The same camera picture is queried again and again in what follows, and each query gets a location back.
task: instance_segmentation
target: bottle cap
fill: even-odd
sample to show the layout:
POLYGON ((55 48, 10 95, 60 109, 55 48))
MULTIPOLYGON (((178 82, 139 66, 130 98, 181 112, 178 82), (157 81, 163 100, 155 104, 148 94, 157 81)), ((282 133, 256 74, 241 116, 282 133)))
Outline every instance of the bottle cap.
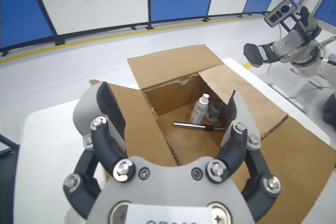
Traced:
POLYGON ((208 104, 209 103, 209 94, 203 94, 203 96, 202 97, 200 97, 199 99, 200 99, 200 102, 202 103, 202 104, 208 104))

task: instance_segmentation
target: cable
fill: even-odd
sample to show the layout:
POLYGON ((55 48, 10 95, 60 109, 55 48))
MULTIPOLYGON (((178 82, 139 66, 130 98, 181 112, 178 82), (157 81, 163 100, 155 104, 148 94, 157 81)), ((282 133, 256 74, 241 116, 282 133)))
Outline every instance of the cable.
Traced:
POLYGON ((269 70, 270 70, 271 66, 272 66, 272 63, 270 64, 269 68, 267 69, 267 76, 269 75, 269 70))
MULTIPOLYGON (((277 24, 279 26, 279 30, 280 30, 280 37, 279 37, 279 40, 281 39, 281 26, 280 26, 280 23, 277 24)), ((272 63, 270 64, 269 68, 267 69, 267 76, 269 75, 269 71, 270 71, 270 68, 272 66, 272 63)))
POLYGON ((288 98, 286 98, 286 99, 294 99, 294 98, 300 96, 301 94, 306 93, 307 91, 314 90, 314 89, 321 89, 321 88, 329 88, 329 89, 333 89, 332 87, 324 87, 324 86, 323 86, 323 87, 315 87, 315 88, 311 88, 311 89, 307 89, 307 90, 305 90, 305 91, 302 91, 302 92, 299 93, 298 95, 295 95, 295 96, 293 96, 293 97, 288 97, 288 98))

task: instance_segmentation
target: screw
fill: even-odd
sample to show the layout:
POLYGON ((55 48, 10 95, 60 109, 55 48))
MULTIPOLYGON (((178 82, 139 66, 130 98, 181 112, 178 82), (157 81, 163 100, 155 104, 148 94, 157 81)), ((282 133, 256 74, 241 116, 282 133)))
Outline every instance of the screw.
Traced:
POLYGON ((116 204, 108 217, 109 224, 124 224, 127 216, 127 209, 130 202, 123 201, 116 204))
POLYGON ((69 192, 74 192, 81 182, 81 177, 78 174, 71 174, 66 177, 63 185, 69 189, 69 192))
POLYGON ((104 116, 99 116, 92 120, 90 124, 91 130, 95 131, 98 127, 100 127, 102 124, 106 123, 106 118, 104 116))
POLYGON ((246 129, 243 123, 237 123, 237 124, 235 125, 235 127, 236 127, 236 129, 239 130, 240 132, 243 132, 243 131, 245 131, 245 129, 246 129))
POLYGON ((268 179, 267 180, 267 185, 270 189, 278 189, 279 188, 279 183, 274 178, 268 179))
POLYGON ((127 158, 121 159, 113 168, 113 177, 118 182, 126 182, 133 179, 135 165, 127 158))
POLYGON ((211 167, 211 172, 213 175, 220 177, 223 175, 224 169, 219 163, 214 163, 211 167))
POLYGON ((128 167, 127 163, 122 163, 122 164, 119 165, 119 168, 118 168, 117 172, 118 172, 119 176, 127 175, 128 169, 129 169, 129 167, 128 167))
POLYGON ((86 145, 91 145, 92 144, 92 138, 91 137, 88 137, 86 139, 86 145))
POLYGON ((194 180, 199 181, 200 179, 203 178, 203 172, 201 169, 195 167, 191 171, 191 176, 193 177, 194 180))
POLYGON ((73 187, 75 187, 77 184, 77 181, 74 177, 70 177, 68 179, 65 180, 64 185, 68 188, 71 189, 73 187))
POLYGON ((215 184, 222 183, 226 179, 225 177, 222 177, 225 169, 227 169, 225 163, 215 158, 208 163, 206 168, 206 175, 210 182, 215 184))
POLYGON ((149 175, 150 175, 150 171, 149 171, 149 169, 147 167, 143 167, 142 169, 140 169, 140 171, 139 171, 139 178, 141 180, 147 180, 148 177, 149 177, 149 175))
POLYGON ((251 137, 249 137, 249 142, 252 145, 257 145, 258 144, 258 139, 255 136, 251 136, 251 137))
POLYGON ((281 184, 277 177, 273 176, 272 178, 266 179, 263 178, 263 184, 265 189, 273 194, 278 194, 281 190, 281 184))
POLYGON ((228 209, 220 203, 211 203, 208 205, 212 209, 213 224, 231 224, 231 215, 228 209))

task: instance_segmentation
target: cardboard box flap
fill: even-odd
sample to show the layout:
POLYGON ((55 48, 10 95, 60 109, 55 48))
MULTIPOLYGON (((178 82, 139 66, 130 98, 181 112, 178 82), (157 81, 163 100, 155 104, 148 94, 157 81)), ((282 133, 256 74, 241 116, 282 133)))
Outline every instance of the cardboard box flap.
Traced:
POLYGON ((263 138, 287 117, 276 104, 260 93, 226 65, 219 65, 199 73, 211 89, 227 104, 232 92, 242 95, 263 138))
POLYGON ((129 58, 141 89, 196 73, 223 62, 205 45, 193 45, 129 58))
MULTIPOLYGON (((301 223, 330 178, 335 151, 292 117, 262 141, 260 150, 281 192, 258 224, 301 223)), ((245 163, 232 178, 242 190, 249 178, 245 163)))
MULTIPOLYGON (((90 80, 92 85, 98 80, 90 80)), ((109 84, 126 121, 127 154, 163 166, 176 166, 175 159, 140 90, 109 84)))

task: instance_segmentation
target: yellow floor line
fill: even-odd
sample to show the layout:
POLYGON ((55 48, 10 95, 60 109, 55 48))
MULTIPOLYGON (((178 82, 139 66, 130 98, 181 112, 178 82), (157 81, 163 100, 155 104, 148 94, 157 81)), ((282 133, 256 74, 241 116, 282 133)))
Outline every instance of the yellow floor line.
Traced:
POLYGON ((244 63, 243 66, 244 66, 246 69, 252 67, 251 63, 249 63, 249 62, 244 63))
POLYGON ((175 29, 175 28, 186 28, 186 27, 200 26, 200 25, 206 25, 206 24, 215 24, 215 23, 239 21, 239 20, 262 18, 262 17, 264 17, 264 16, 258 15, 258 16, 251 16, 251 17, 248 17, 248 18, 247 17, 239 18, 239 19, 233 18, 233 19, 224 19, 224 20, 217 20, 217 21, 210 21, 210 22, 177 25, 177 26, 170 26, 170 27, 155 28, 155 29, 151 29, 151 30, 140 30, 140 31, 135 31, 135 32, 127 32, 127 33, 122 33, 122 34, 115 34, 115 35, 108 35, 108 36, 97 37, 97 38, 90 38, 90 39, 77 41, 77 42, 67 42, 66 44, 63 44, 63 45, 51 46, 51 47, 47 47, 47 48, 43 48, 43 49, 39 49, 39 50, 35 50, 35 51, 29 51, 29 52, 19 54, 19 55, 16 55, 16 56, 3 58, 3 59, 0 60, 0 63, 5 63, 7 61, 12 61, 12 60, 23 58, 23 57, 44 53, 46 51, 58 50, 58 49, 66 48, 66 47, 69 47, 69 46, 76 46, 76 45, 80 45, 80 44, 85 44, 85 43, 90 43, 90 42, 95 42, 95 41, 100 41, 100 40, 105 40, 105 39, 119 38, 119 37, 125 37, 125 36, 130 36, 130 35, 138 35, 138 34, 149 33, 149 32, 159 32, 159 31, 162 31, 162 30, 175 29))

